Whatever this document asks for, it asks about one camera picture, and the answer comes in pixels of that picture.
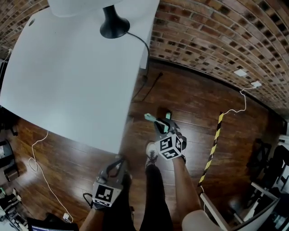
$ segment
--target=power cord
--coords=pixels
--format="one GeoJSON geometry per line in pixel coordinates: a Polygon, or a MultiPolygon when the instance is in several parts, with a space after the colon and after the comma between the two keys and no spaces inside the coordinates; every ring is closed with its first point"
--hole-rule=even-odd
{"type": "Polygon", "coordinates": [[[132,33],[129,33],[129,32],[126,32],[127,34],[129,34],[129,35],[131,35],[131,36],[133,36],[133,37],[135,37],[135,38],[137,38],[137,39],[139,39],[140,41],[142,41],[143,43],[144,43],[144,45],[145,45],[145,47],[146,47],[146,49],[147,49],[147,51],[148,51],[148,58],[147,58],[147,61],[146,61],[146,74],[143,76],[144,77],[144,83],[143,83],[143,85],[140,87],[140,89],[137,91],[137,93],[133,96],[133,98],[132,98],[132,101],[135,99],[135,97],[140,93],[140,91],[144,88],[144,86],[146,85],[146,83],[148,82],[148,74],[149,74],[149,57],[150,57],[150,51],[149,51],[149,46],[148,46],[148,44],[142,39],[142,38],[140,38],[140,37],[138,37],[138,36],[136,36],[136,35],[134,35],[134,34],[132,34],[132,33]]]}
{"type": "Polygon", "coordinates": [[[155,84],[157,83],[157,81],[159,80],[159,78],[162,77],[162,76],[163,76],[163,73],[160,72],[160,73],[158,74],[157,78],[154,80],[154,83],[153,83],[153,85],[151,86],[150,90],[148,91],[148,93],[146,93],[145,97],[143,97],[142,100],[134,101],[134,102],[131,102],[131,103],[140,103],[140,102],[143,102],[143,101],[147,98],[147,96],[149,95],[149,93],[151,92],[151,90],[154,88],[154,86],[155,86],[155,84]]]}
{"type": "Polygon", "coordinates": [[[86,197],[85,197],[86,195],[90,196],[91,198],[92,198],[92,195],[91,195],[90,193],[83,193],[83,194],[82,194],[83,198],[85,199],[85,201],[87,202],[87,204],[89,204],[89,206],[90,206],[91,203],[86,199],[86,197]]]}
{"type": "Polygon", "coordinates": [[[34,144],[32,144],[31,148],[32,148],[33,157],[30,157],[30,158],[29,158],[29,160],[28,160],[28,165],[30,166],[30,168],[31,168],[34,172],[37,172],[38,167],[40,168],[40,170],[41,170],[41,172],[42,172],[42,175],[43,175],[43,177],[44,177],[44,180],[46,181],[49,190],[52,192],[52,194],[53,194],[53,195],[55,196],[55,198],[58,200],[59,204],[61,204],[61,206],[66,210],[66,212],[68,213],[68,215],[72,218],[71,221],[68,220],[68,219],[66,219],[66,221],[68,221],[69,223],[72,223],[72,222],[73,222],[73,217],[72,217],[71,214],[68,212],[68,210],[66,209],[66,207],[60,202],[60,200],[59,200],[58,197],[55,195],[55,193],[52,191],[52,189],[50,188],[50,186],[49,186],[49,184],[48,184],[48,182],[47,182],[47,180],[46,180],[46,178],[45,178],[44,172],[43,172],[41,166],[37,163],[36,158],[35,158],[33,146],[34,146],[35,144],[37,144],[38,142],[41,142],[41,141],[45,140],[45,139],[47,138],[47,136],[48,136],[48,133],[49,133],[49,131],[47,131],[47,134],[46,134],[46,136],[45,136],[43,139],[40,139],[40,140],[36,141],[34,144]],[[36,170],[33,169],[32,166],[30,165],[30,160],[31,160],[31,159],[33,159],[34,162],[35,162],[35,169],[36,169],[36,170]]]}
{"type": "Polygon", "coordinates": [[[236,112],[236,113],[241,112],[241,111],[245,111],[245,110],[247,109],[246,96],[242,93],[242,91],[244,91],[244,90],[246,90],[246,89],[255,89],[255,88],[256,88],[256,87],[243,88],[243,89],[240,91],[241,95],[244,96],[244,101],[245,101],[245,108],[244,108],[244,109],[241,109],[241,110],[238,110],[238,111],[235,111],[234,109],[230,109],[230,110],[228,110],[226,113],[224,113],[224,115],[227,114],[227,113],[230,112],[230,111],[234,111],[234,112],[236,112]]]}

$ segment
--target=white chair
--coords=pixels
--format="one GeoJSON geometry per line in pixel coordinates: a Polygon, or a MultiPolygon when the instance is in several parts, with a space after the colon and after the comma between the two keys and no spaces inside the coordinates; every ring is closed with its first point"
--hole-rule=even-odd
{"type": "Polygon", "coordinates": [[[260,226],[265,222],[265,220],[270,216],[270,214],[273,212],[274,208],[276,207],[279,199],[275,197],[272,193],[269,193],[256,183],[252,182],[251,185],[256,188],[257,190],[261,191],[262,194],[266,195],[267,197],[272,199],[272,203],[268,205],[265,209],[260,211],[258,214],[253,216],[252,218],[248,219],[247,221],[243,222],[241,218],[238,216],[237,219],[241,224],[235,227],[230,227],[228,223],[224,220],[222,215],[218,212],[216,207],[212,204],[210,199],[207,197],[205,193],[202,193],[200,195],[200,198],[203,200],[204,204],[218,223],[221,229],[225,231],[234,231],[234,230],[239,230],[239,231],[257,231],[260,226]]]}
{"type": "Polygon", "coordinates": [[[285,148],[289,150],[289,122],[287,123],[287,133],[286,135],[280,135],[279,140],[283,140],[284,142],[279,141],[278,145],[283,145],[285,148]]]}

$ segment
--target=shoe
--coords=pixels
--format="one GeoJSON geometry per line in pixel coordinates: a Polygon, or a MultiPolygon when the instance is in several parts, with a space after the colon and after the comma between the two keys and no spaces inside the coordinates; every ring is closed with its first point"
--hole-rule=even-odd
{"type": "Polygon", "coordinates": [[[158,158],[158,151],[156,149],[154,142],[149,142],[148,145],[146,146],[146,155],[147,155],[147,159],[146,159],[145,167],[147,167],[148,165],[152,165],[152,164],[155,165],[157,158],[158,158]]]}
{"type": "Polygon", "coordinates": [[[16,199],[17,199],[19,202],[22,201],[22,198],[21,198],[19,195],[16,197],[16,199]]]}
{"type": "Polygon", "coordinates": [[[17,195],[18,195],[16,189],[13,189],[13,195],[14,195],[14,196],[17,196],[17,195]]]}

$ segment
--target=hazard stripe tape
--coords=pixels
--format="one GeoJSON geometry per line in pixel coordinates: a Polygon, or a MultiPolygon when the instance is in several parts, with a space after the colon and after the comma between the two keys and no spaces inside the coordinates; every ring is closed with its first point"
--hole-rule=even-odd
{"type": "Polygon", "coordinates": [[[220,130],[221,130],[221,124],[222,124],[222,119],[223,119],[223,116],[224,116],[224,113],[220,112],[220,116],[219,116],[219,121],[218,121],[218,126],[217,126],[217,130],[216,130],[216,135],[215,135],[215,139],[214,139],[214,143],[213,143],[213,147],[211,149],[211,153],[210,153],[210,156],[209,156],[209,159],[208,159],[208,162],[206,164],[206,167],[204,169],[204,172],[203,172],[203,175],[202,177],[200,178],[200,181],[198,183],[198,187],[200,187],[202,185],[202,182],[205,178],[205,175],[209,169],[209,166],[211,165],[211,162],[212,162],[212,159],[213,159],[213,155],[214,155],[214,152],[216,150],[216,147],[217,147],[217,142],[218,142],[218,137],[220,135],[220,130]]]}

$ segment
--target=wooden floor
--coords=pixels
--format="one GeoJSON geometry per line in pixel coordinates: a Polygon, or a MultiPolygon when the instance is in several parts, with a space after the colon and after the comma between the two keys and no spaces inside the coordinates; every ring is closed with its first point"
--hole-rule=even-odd
{"type": "MultiPolygon", "coordinates": [[[[144,120],[144,113],[159,115],[161,108],[172,111],[172,119],[187,137],[186,166],[197,185],[209,157],[220,111],[244,108],[240,93],[222,84],[165,65],[152,63],[150,67],[148,86],[136,100],[145,95],[160,71],[164,75],[145,102],[131,104],[129,115],[134,117],[134,123],[127,130],[121,148],[133,175],[130,204],[135,209],[136,229],[141,225],[145,209],[145,144],[155,140],[153,124],[144,120]]],[[[262,138],[275,143],[281,127],[279,118],[250,99],[245,112],[230,112],[224,116],[214,159],[203,183],[206,194],[224,215],[229,206],[238,207],[248,190],[250,181],[246,163],[254,140],[262,138]]],[[[45,214],[51,212],[62,217],[64,209],[49,192],[41,172],[35,173],[28,166],[31,145],[42,139],[46,131],[25,120],[19,121],[18,131],[18,137],[9,135],[8,140],[21,176],[9,186],[19,191],[31,216],[44,219],[45,214]]],[[[52,189],[80,226],[89,212],[82,194],[92,192],[99,169],[114,156],[52,133],[34,148],[52,189]]],[[[174,225],[179,229],[173,165],[160,157],[158,166],[163,176],[166,201],[174,225]]]]}

